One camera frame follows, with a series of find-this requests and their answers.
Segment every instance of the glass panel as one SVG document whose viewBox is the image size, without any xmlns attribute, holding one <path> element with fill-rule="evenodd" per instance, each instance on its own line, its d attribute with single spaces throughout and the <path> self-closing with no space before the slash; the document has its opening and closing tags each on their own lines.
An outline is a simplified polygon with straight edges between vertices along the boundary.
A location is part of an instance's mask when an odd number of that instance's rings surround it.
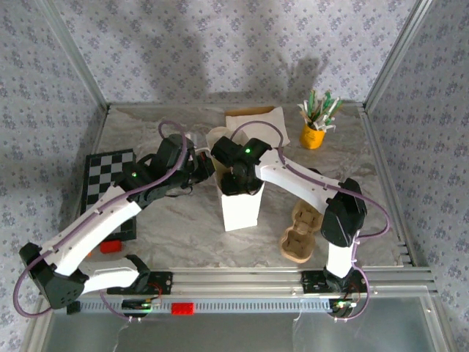
<svg viewBox="0 0 469 352">
<path fill-rule="evenodd" d="M 324 313 L 164 315 L 131 323 L 108 313 L 55 314 L 43 351 L 434 351 L 419 298 L 376 298 L 334 323 Z"/>
<path fill-rule="evenodd" d="M 419 298 L 379 298 L 359 318 L 337 321 L 301 313 L 293 323 L 293 351 L 435 351 Z"/>
</svg>

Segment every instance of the marble surface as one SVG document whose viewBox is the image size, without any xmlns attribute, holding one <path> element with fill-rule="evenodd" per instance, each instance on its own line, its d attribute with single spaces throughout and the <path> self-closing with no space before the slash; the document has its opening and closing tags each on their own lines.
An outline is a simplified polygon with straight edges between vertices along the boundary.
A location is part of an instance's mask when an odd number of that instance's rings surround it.
<svg viewBox="0 0 469 352">
<path fill-rule="evenodd" d="M 155 153 L 161 142 L 158 123 L 174 120 L 195 136 L 197 147 L 205 146 L 205 134 L 224 125 L 227 107 L 111 106 L 98 152 L 133 148 L 137 158 Z M 314 167 L 328 177 L 357 180 L 362 192 L 385 204 L 369 143 L 356 108 L 337 116 L 335 133 L 328 133 L 318 150 L 299 145 L 302 128 L 298 108 L 284 108 L 290 145 L 286 157 L 306 167 Z M 137 240 L 125 244 L 123 254 L 137 254 L 150 268 L 182 267 L 294 267 L 281 256 L 278 241 L 291 225 L 291 211 L 298 198 L 284 189 L 267 184 L 262 196 L 258 226 L 224 231 L 224 223 L 214 180 L 194 187 L 189 196 L 153 202 L 137 216 Z M 384 225 L 377 209 L 368 207 L 362 233 L 375 232 Z M 302 267 L 322 268 L 327 259 L 327 242 L 317 233 L 317 247 Z M 362 241 L 358 248 L 361 265 L 401 265 L 399 242 L 390 231 L 381 238 Z"/>
</svg>

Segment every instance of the black bracket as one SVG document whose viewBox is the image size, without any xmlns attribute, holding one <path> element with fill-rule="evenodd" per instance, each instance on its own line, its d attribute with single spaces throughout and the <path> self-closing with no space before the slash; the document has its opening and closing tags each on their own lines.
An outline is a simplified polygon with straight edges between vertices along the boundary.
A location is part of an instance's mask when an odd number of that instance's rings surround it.
<svg viewBox="0 0 469 352">
<path fill-rule="evenodd" d="M 107 290 L 108 295 L 158 296 L 170 295 L 173 285 L 173 273 L 170 271 L 152 271 L 149 273 L 147 284 L 136 292 L 131 287 L 112 287 Z"/>
<path fill-rule="evenodd" d="M 331 287 L 330 278 L 326 279 L 324 270 L 307 270 L 301 272 L 301 285 L 303 286 L 303 293 L 337 293 L 337 287 L 343 288 L 339 293 L 346 293 L 349 286 L 353 285 L 358 288 L 359 292 L 366 292 L 366 284 L 362 281 L 360 271 L 353 270 L 345 278 L 347 281 L 343 285 L 334 285 Z"/>
</svg>

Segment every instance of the green plant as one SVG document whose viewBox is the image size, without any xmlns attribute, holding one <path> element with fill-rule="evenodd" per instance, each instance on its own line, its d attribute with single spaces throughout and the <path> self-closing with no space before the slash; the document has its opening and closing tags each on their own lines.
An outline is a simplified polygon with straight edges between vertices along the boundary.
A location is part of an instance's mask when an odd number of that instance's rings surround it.
<svg viewBox="0 0 469 352">
<path fill-rule="evenodd" d="M 298 104 L 301 107 L 300 114 L 303 116 L 305 124 L 310 128 L 324 130 L 334 121 L 333 116 L 341 105 L 342 100 L 340 98 L 333 99 L 330 92 L 326 92 L 324 97 L 318 100 L 314 89 L 309 93 L 308 100 L 305 100 L 303 104 Z"/>
</svg>

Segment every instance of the cable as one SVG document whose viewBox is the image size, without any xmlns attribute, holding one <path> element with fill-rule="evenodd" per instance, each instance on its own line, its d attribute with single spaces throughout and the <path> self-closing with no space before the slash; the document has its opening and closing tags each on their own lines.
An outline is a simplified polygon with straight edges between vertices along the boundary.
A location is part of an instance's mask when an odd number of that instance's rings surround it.
<svg viewBox="0 0 469 352">
<path fill-rule="evenodd" d="M 151 183 L 149 183 L 145 186 L 133 189 L 132 191 L 125 192 L 124 194 L 121 194 L 121 195 L 119 195 L 119 196 L 117 196 L 113 199 L 110 199 L 109 201 L 107 201 L 106 203 L 101 205 L 97 209 L 97 212 L 94 212 L 94 213 L 90 214 L 88 217 L 86 217 L 77 227 L 75 227 L 73 230 L 71 230 L 59 242 L 57 242 L 56 244 L 54 244 L 52 246 L 52 250 L 53 250 L 54 253 L 56 253 L 62 246 L 64 246 L 64 244 L 66 244 L 71 238 L 73 238 L 77 233 L 79 233 L 80 230 L 82 230 L 93 219 L 95 219 L 97 216 L 99 216 L 98 213 L 102 213 L 104 210 L 109 208 L 115 202 L 120 201 L 121 199 L 128 198 L 129 196 L 131 196 L 133 194 L 136 194 L 136 193 L 139 193 L 139 192 L 142 192 L 142 191 L 146 191 L 149 188 L 152 188 L 152 187 L 155 187 L 155 186 L 159 185 L 160 183 L 162 183 L 165 180 L 167 180 L 168 178 L 170 178 L 181 167 L 181 165 L 184 161 L 185 151 L 187 150 L 187 144 L 188 144 L 187 139 L 185 138 L 184 129 L 182 128 L 182 126 L 179 123 L 176 123 L 176 122 L 173 122 L 173 121 L 163 121 L 158 126 L 158 132 L 160 133 L 160 136 L 162 136 L 163 138 L 164 138 L 164 135 L 163 135 L 162 128 L 163 128 L 164 125 L 173 125 L 181 133 L 181 136 L 182 136 L 182 153 L 180 153 L 180 157 L 177 159 L 176 164 L 164 176 L 160 177 L 156 181 L 153 181 L 153 182 L 151 182 Z M 30 272 L 30 270 L 32 270 L 33 267 L 35 267 L 36 264 L 38 264 L 38 262 L 40 262 L 41 260 L 48 257 L 50 254 L 52 254 L 52 251 L 47 250 L 46 252 L 42 253 L 39 257 L 37 257 L 36 259 L 31 261 L 26 266 L 26 268 L 24 269 L 24 271 L 21 273 L 20 277 L 18 278 L 18 281 L 16 282 L 15 289 L 13 290 L 13 306 L 15 307 L 15 310 L 18 312 L 18 314 L 24 316 L 25 318 L 38 318 L 38 317 L 48 313 L 49 311 L 51 311 L 51 308 L 49 307 L 46 310 L 44 310 L 42 312 L 39 312 L 39 313 L 25 312 L 23 310 L 23 308 L 21 308 L 20 302 L 19 302 L 19 299 L 18 299 L 21 284 L 23 283 L 24 279 L 26 278 L 26 275 L 28 274 L 28 272 Z"/>
<path fill-rule="evenodd" d="M 128 321 L 129 323 L 132 323 L 133 322 L 133 319 L 134 317 L 132 315 L 125 315 L 125 314 L 122 314 L 122 313 L 119 313 L 118 311 L 116 311 L 112 306 L 111 304 L 106 300 L 106 297 L 104 296 L 106 293 L 105 290 L 100 290 L 100 297 L 101 297 L 101 301 L 103 301 L 104 305 L 106 306 L 106 308 L 109 310 L 109 312 L 111 312 L 112 314 L 116 315 L 118 318 L 120 319 L 123 319 L 123 320 L 126 320 Z M 158 318 L 147 318 L 147 317 L 144 317 L 144 318 L 140 318 L 140 317 L 137 317 L 136 320 L 140 323 L 141 321 L 162 321 L 162 319 L 158 319 Z"/>
<path fill-rule="evenodd" d="M 361 235 L 360 238 L 372 238 L 372 237 L 378 237 L 378 236 L 381 236 L 381 235 L 384 235 L 385 233 L 387 233 L 387 231 L 389 231 L 389 229 L 391 228 L 391 218 L 389 217 L 389 214 L 388 212 L 386 211 L 385 208 L 383 208 L 378 202 L 374 201 L 373 199 L 371 198 L 368 198 L 367 196 L 364 196 L 362 194 L 359 194 L 359 193 L 356 193 L 354 191 L 349 191 L 348 189 L 343 189 L 341 187 L 337 187 L 337 186 L 334 186 L 334 185 L 328 185 L 327 183 L 325 182 L 321 182 L 321 181 L 318 181 L 318 180 L 315 180 L 314 178 L 312 177 L 309 177 L 308 175 L 305 175 L 303 174 L 302 172 L 299 172 L 298 170 L 296 170 L 295 168 L 293 168 L 291 165 L 287 164 L 287 162 L 285 161 L 285 157 L 284 157 L 284 151 L 283 151 L 283 148 L 282 148 L 282 144 L 284 142 L 284 137 L 282 135 L 282 133 L 280 132 L 280 130 L 273 124 L 269 123 L 269 122 L 265 122 L 265 121 L 249 121 L 249 122 L 246 122 L 246 123 L 243 123 L 241 126 L 239 126 L 238 128 L 236 128 L 231 136 L 230 139 L 233 139 L 233 137 L 235 136 L 235 134 L 240 131 L 242 128 L 244 128 L 245 126 L 247 125 L 250 125 L 250 124 L 253 124 L 253 123 L 258 123 L 260 125 L 267 125 L 271 128 L 273 128 L 277 133 L 278 135 L 280 136 L 280 142 L 278 143 L 278 157 L 280 158 L 280 161 L 281 163 L 291 172 L 293 172 L 295 175 L 297 175 L 298 177 L 301 177 L 303 178 L 304 180 L 307 180 L 309 182 L 312 182 L 318 186 L 321 186 L 323 188 L 329 188 L 329 189 L 332 189 L 333 191 L 337 191 L 337 192 L 341 192 L 343 194 L 348 194 L 352 197 L 355 197 L 355 198 L 359 198 L 359 199 L 362 199 L 363 201 L 365 202 L 368 202 L 368 203 L 371 203 L 373 204 L 375 207 L 377 207 L 379 210 L 381 210 L 381 212 L 383 212 L 384 214 L 384 217 L 385 217 L 385 220 L 386 220 L 386 225 L 384 226 L 384 228 L 381 230 L 381 231 L 378 231 L 376 233 L 372 233 L 372 234 L 369 234 L 369 235 Z"/>
<path fill-rule="evenodd" d="M 359 194 L 359 193 L 356 193 L 354 191 L 349 191 L 347 189 L 343 189 L 343 188 L 340 188 L 340 187 L 336 187 L 334 185 L 328 185 L 327 183 L 325 182 L 321 182 L 321 181 L 318 181 L 318 180 L 315 180 L 314 178 L 311 178 L 309 177 L 308 175 L 305 175 L 303 174 L 302 172 L 299 172 L 298 170 L 296 170 L 295 168 L 293 168 L 292 166 L 290 166 L 289 164 L 286 163 L 285 161 L 285 157 L 284 157 L 284 152 L 283 152 L 283 148 L 282 148 L 282 144 L 283 144 L 283 135 L 282 133 L 280 132 L 280 130 L 274 126 L 273 124 L 269 123 L 269 122 L 265 122 L 265 121 L 249 121 L 249 122 L 246 122 L 246 123 L 243 123 L 241 126 L 239 126 L 238 128 L 236 128 L 236 130 L 234 130 L 232 136 L 230 139 L 233 139 L 233 137 L 235 136 L 235 134 L 241 130 L 242 128 L 244 128 L 245 126 L 247 125 L 250 125 L 250 124 L 253 124 L 253 123 L 259 123 L 261 125 L 267 125 L 271 128 L 273 128 L 280 136 L 280 143 L 278 144 L 278 157 L 280 158 L 280 161 L 281 163 L 291 172 L 293 172 L 295 175 L 297 175 L 298 177 L 301 177 L 303 178 L 304 180 L 307 180 L 309 182 L 312 182 L 318 186 L 321 186 L 323 188 L 329 188 L 329 189 L 332 189 L 334 191 L 337 191 L 337 192 L 341 192 L 341 193 L 344 193 L 344 194 L 348 194 L 352 197 L 355 197 L 355 198 L 359 198 L 359 199 L 362 199 L 363 201 L 365 202 L 369 202 L 369 203 L 372 203 L 375 207 L 377 207 L 378 209 L 381 210 L 381 212 L 383 212 L 384 214 L 384 217 L 385 217 L 385 220 L 386 220 L 386 225 L 384 226 L 384 228 L 381 230 L 381 231 L 378 231 L 376 233 L 372 233 L 372 234 L 369 234 L 369 235 L 359 235 L 357 237 L 358 238 L 375 238 L 375 237 L 378 237 L 378 236 L 381 236 L 381 235 L 384 235 L 385 233 L 387 233 L 387 231 L 389 231 L 389 229 L 391 228 L 391 218 L 388 214 L 388 212 L 386 211 L 385 208 L 383 208 L 380 204 L 378 204 L 376 201 L 374 201 L 373 199 L 370 199 L 362 194 Z M 347 320 L 350 320 L 350 319 L 355 319 L 357 317 L 359 317 L 360 315 L 363 314 L 363 312 L 365 311 L 365 309 L 368 307 L 368 303 L 369 303 L 369 299 L 370 299 L 370 287 L 369 287 L 369 281 L 368 281 L 368 278 L 366 277 L 365 275 L 365 272 L 359 268 L 355 263 L 356 263 L 356 259 L 355 259 L 355 256 L 356 256 L 356 252 L 357 252 L 357 245 L 359 244 L 360 242 L 359 241 L 353 241 L 353 249 L 352 249 L 352 267 L 358 271 L 363 279 L 365 280 L 365 286 L 366 286 L 366 299 L 365 299 L 365 303 L 363 304 L 362 308 L 360 309 L 360 311 L 356 314 L 354 314 L 353 316 L 351 317 L 348 317 L 348 318 L 336 318 L 338 320 L 344 320 L 344 321 L 347 321 Z"/>
</svg>

